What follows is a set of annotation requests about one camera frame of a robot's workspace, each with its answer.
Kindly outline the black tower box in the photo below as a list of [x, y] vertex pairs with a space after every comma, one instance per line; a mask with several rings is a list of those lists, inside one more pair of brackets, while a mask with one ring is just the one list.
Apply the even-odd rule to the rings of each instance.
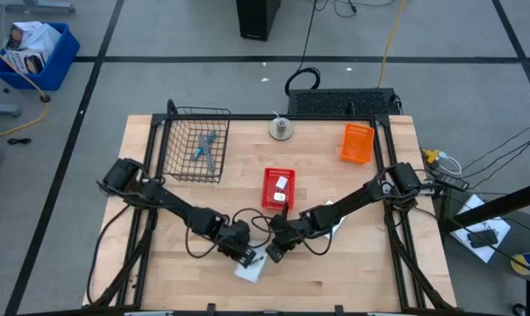
[[240, 36], [267, 41], [281, 0], [236, 0]]

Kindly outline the round metal stand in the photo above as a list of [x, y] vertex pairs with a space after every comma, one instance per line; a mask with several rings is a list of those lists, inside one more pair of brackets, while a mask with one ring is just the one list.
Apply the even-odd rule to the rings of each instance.
[[276, 117], [269, 123], [269, 134], [275, 140], [288, 140], [294, 133], [294, 126], [292, 122], [285, 117], [280, 116], [274, 111]]

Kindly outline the black handheld device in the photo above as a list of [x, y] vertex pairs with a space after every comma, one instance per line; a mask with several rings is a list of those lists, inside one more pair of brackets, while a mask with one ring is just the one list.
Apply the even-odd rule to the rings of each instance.
[[493, 229], [468, 233], [469, 243], [472, 248], [490, 247], [498, 243], [498, 237]]

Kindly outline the orange plastic basket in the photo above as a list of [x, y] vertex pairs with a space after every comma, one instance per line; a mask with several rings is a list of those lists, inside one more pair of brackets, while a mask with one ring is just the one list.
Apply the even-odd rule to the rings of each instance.
[[365, 164], [371, 161], [375, 130], [372, 127], [346, 124], [341, 159], [346, 162]]

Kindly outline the black power strip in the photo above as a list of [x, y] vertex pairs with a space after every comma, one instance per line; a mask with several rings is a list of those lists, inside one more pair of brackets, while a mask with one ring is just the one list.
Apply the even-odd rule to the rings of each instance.
[[450, 188], [459, 191], [466, 191], [469, 187], [468, 182], [448, 174], [435, 173], [431, 170], [428, 171], [428, 174], [433, 177], [433, 187], [435, 189], [442, 190], [445, 188]]

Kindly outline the white paper sheet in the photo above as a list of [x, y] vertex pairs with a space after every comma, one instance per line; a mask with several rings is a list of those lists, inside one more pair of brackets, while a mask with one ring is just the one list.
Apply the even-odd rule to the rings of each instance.
[[[462, 214], [464, 212], [470, 212], [472, 209], [475, 209], [480, 205], [484, 205], [484, 201], [476, 194], [472, 194], [466, 200], [461, 200], [461, 203], [462, 207], [458, 212], [459, 214]], [[457, 241], [459, 241], [474, 255], [479, 257], [483, 262], [488, 263], [494, 255], [495, 250], [489, 246], [474, 248], [472, 246], [471, 240], [469, 239], [470, 232], [478, 233], [488, 230], [491, 230], [495, 234], [497, 240], [495, 242], [492, 242], [491, 245], [494, 248], [497, 248], [511, 230], [511, 226], [507, 224], [505, 220], [501, 219], [500, 217], [496, 217], [494, 219], [487, 219], [483, 222], [470, 225], [468, 226], [468, 229], [461, 228], [455, 230], [450, 235]]]

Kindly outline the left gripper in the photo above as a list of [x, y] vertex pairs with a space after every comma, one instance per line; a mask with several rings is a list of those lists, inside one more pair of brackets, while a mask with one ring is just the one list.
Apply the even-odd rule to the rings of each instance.
[[218, 230], [218, 251], [224, 255], [235, 255], [236, 262], [247, 268], [264, 259], [264, 248], [250, 248], [249, 240], [248, 223], [243, 220], [234, 221]]

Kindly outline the dark grey side table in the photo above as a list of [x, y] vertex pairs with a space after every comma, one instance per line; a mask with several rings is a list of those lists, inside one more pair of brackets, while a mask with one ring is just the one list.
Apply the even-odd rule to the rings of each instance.
[[513, 315], [512, 306], [520, 303], [530, 316], [530, 276], [516, 273], [510, 260], [514, 255], [530, 252], [530, 214], [512, 212], [505, 221], [511, 230], [488, 263], [450, 233], [441, 236], [456, 298], [468, 312]]

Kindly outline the white booklet with black picture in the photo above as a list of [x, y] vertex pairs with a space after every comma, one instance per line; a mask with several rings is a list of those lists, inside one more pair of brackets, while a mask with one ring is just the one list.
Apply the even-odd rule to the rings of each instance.
[[[326, 202], [326, 205], [332, 205], [332, 204], [333, 204], [333, 202], [331, 200], [328, 200]], [[325, 237], [328, 240], [331, 240], [331, 238], [334, 237], [334, 235], [336, 234], [336, 232], [339, 229], [339, 227], [344, 223], [345, 219], [346, 219], [346, 216], [342, 217], [340, 219], [339, 223], [336, 224], [335, 226], [333, 226], [332, 232], [324, 234], [323, 237]]]

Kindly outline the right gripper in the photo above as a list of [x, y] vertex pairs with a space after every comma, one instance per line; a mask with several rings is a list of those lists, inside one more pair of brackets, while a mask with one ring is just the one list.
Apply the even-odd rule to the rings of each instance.
[[275, 215], [269, 222], [269, 229], [275, 237], [266, 247], [266, 252], [275, 263], [283, 259], [285, 248], [294, 248], [300, 244], [310, 229], [310, 223], [306, 218], [288, 219], [288, 210], [289, 205], [284, 204], [281, 213]]

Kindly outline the black perforated computer case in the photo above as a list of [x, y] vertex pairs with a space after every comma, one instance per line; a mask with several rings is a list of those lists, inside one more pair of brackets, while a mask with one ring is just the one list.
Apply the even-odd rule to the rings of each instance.
[[392, 88], [291, 90], [288, 113], [295, 115], [399, 115], [401, 100]]

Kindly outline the black diagonal beam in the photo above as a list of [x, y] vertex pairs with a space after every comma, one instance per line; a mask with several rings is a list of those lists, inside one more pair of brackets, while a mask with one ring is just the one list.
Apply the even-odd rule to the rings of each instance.
[[494, 219], [528, 206], [530, 206], [530, 186], [494, 199], [468, 212], [455, 215], [451, 219], [445, 219], [441, 222], [440, 229], [443, 233], [451, 233], [465, 226]]

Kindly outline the blue plastic bin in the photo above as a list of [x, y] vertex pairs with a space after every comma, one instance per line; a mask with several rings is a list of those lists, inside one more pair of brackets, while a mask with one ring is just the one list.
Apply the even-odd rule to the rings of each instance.
[[[48, 58], [44, 69], [39, 74], [29, 74], [31, 81], [42, 90], [58, 90], [71, 64], [76, 57], [80, 44], [70, 31], [68, 24], [47, 22], [61, 33], [53, 54]], [[0, 59], [0, 78], [12, 88], [34, 90], [34, 87], [22, 76], [18, 75], [7, 63]]]

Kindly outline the white printed cardboard box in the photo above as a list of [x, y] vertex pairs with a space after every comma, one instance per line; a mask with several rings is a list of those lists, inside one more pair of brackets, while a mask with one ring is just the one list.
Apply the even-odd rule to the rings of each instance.
[[36, 50], [8, 50], [4, 57], [24, 74], [39, 74], [45, 67], [42, 54]]
[[37, 50], [51, 53], [61, 33], [50, 24], [39, 21], [14, 22], [11, 24], [6, 47], [9, 50]]

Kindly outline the black aluminium table frame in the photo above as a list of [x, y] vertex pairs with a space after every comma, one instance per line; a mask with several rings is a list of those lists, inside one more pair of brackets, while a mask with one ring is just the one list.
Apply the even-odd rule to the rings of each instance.
[[[295, 116], [293, 135], [285, 141], [269, 134], [270, 116], [236, 115], [230, 121], [226, 158], [219, 183], [165, 179], [165, 187], [188, 203], [210, 207], [249, 222], [252, 237], [263, 241], [260, 227], [265, 168], [296, 171], [296, 212], [336, 201], [371, 179], [375, 163], [354, 164], [340, 158], [346, 120]], [[407, 269], [396, 273], [383, 223], [383, 206], [369, 205], [348, 216], [332, 241], [318, 238], [290, 251], [279, 263], [267, 260], [254, 284], [234, 275], [235, 262], [211, 251], [211, 244], [186, 233], [170, 212], [153, 212], [155, 230], [146, 257], [123, 281], [127, 304], [146, 310], [200, 311], [209, 303], [218, 312], [396, 312], [416, 305]]]

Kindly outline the red plastic basket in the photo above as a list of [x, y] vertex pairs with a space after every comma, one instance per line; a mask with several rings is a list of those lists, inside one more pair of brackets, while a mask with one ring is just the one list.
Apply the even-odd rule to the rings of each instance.
[[[276, 188], [276, 182], [279, 176], [284, 176], [288, 179], [287, 185], [283, 190]], [[296, 187], [296, 171], [293, 169], [276, 169], [265, 168], [263, 184], [261, 190], [261, 207], [270, 210], [281, 210], [283, 205], [287, 203], [289, 209], [294, 208]], [[275, 192], [281, 192], [286, 196], [284, 202], [278, 202], [273, 199]]]

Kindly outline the white card with printed label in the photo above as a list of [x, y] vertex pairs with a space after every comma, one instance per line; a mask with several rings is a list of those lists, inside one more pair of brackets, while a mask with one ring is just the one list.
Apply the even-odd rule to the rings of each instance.
[[238, 264], [234, 271], [234, 275], [248, 282], [256, 284], [261, 277], [261, 272], [265, 266], [267, 258], [268, 256], [262, 253], [258, 254], [257, 257], [246, 268], [244, 268], [241, 264]]

